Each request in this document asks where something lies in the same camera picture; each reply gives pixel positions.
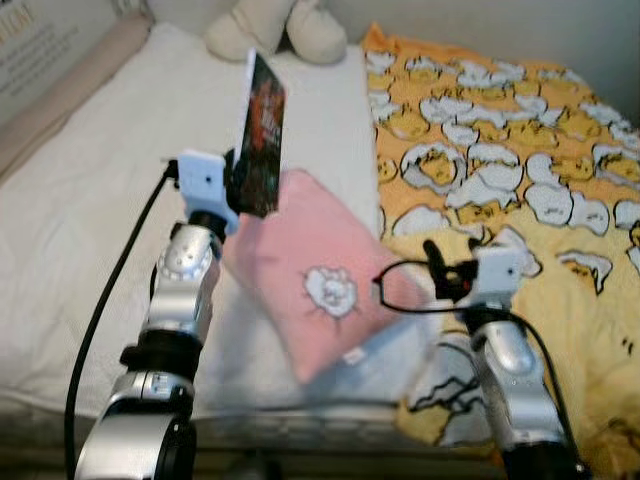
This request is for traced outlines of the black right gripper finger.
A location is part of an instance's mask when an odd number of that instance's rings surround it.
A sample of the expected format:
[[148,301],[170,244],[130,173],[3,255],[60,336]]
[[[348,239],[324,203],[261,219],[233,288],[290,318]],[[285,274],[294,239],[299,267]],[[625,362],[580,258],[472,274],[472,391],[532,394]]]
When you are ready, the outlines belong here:
[[442,251],[439,250],[433,239],[425,239],[422,242],[422,252],[424,252],[426,269],[428,269],[435,291],[445,291],[451,285],[451,278],[449,278],[451,270],[445,264]]

